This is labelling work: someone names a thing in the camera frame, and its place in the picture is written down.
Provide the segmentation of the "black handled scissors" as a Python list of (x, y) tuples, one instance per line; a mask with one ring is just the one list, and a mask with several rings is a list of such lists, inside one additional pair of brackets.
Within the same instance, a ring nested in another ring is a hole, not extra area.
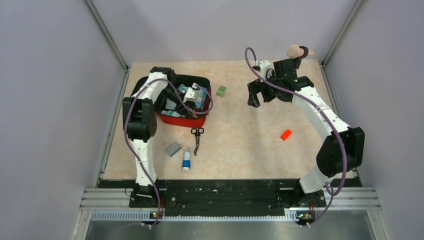
[(192, 128), (190, 132), (195, 137), (195, 149), (194, 149), (193, 153), (194, 153), (195, 156), (197, 156), (197, 153), (198, 153), (198, 150), (199, 150), (199, 147), (200, 147), (200, 136), (201, 136), (201, 134), (204, 133), (204, 128), (203, 127)]

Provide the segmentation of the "white blue spray bottle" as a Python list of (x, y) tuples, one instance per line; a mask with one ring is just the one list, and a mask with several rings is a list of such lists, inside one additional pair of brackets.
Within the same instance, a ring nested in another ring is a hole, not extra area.
[(191, 169), (191, 157), (192, 157), (191, 148), (189, 147), (184, 148), (182, 152), (181, 169), (185, 172)]

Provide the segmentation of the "white blue dressing pouch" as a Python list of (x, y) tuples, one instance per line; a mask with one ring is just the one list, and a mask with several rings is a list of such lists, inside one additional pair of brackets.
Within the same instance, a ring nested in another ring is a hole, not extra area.
[(165, 109), (166, 110), (174, 111), (176, 109), (176, 107), (177, 107), (177, 104), (175, 102), (171, 101), (170, 99), (166, 100), (166, 103), (165, 103)]

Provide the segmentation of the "clear white cap bottle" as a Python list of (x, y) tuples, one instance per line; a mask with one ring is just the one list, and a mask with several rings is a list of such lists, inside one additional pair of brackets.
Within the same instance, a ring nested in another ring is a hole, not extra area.
[(175, 117), (175, 118), (186, 118), (185, 115), (180, 114), (174, 110), (162, 110), (161, 114), (164, 116)]

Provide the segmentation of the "blue cotton swab bag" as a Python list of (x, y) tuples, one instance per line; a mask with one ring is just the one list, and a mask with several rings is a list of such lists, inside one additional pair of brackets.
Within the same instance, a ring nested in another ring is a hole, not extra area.
[(194, 103), (197, 109), (204, 108), (207, 92), (197, 83), (193, 83), (191, 86), (181, 84), (177, 89), (182, 94), (183, 103)]

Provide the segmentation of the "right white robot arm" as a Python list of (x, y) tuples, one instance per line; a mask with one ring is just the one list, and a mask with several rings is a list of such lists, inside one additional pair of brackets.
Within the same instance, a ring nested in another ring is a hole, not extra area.
[(329, 187), (340, 178), (343, 187), (347, 173), (360, 166), (363, 159), (365, 133), (360, 127), (351, 127), (344, 122), (321, 98), (315, 84), (307, 76), (298, 76), (297, 69), (302, 59), (288, 58), (271, 63), (255, 60), (247, 63), (256, 75), (248, 83), (248, 105), (260, 106), (258, 94), (264, 102), (279, 99), (294, 104), (307, 117), (322, 140), (316, 155), (316, 165), (298, 180), (293, 200), (299, 206), (307, 206), (314, 194)]

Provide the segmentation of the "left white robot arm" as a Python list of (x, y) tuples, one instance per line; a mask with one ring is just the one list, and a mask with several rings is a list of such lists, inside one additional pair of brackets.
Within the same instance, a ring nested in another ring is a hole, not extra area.
[(124, 139), (136, 165), (133, 189), (147, 206), (156, 206), (161, 198), (153, 157), (157, 119), (179, 127), (202, 127), (206, 121), (203, 113), (209, 109), (210, 87), (207, 78), (154, 66), (137, 82), (131, 95), (122, 100)]

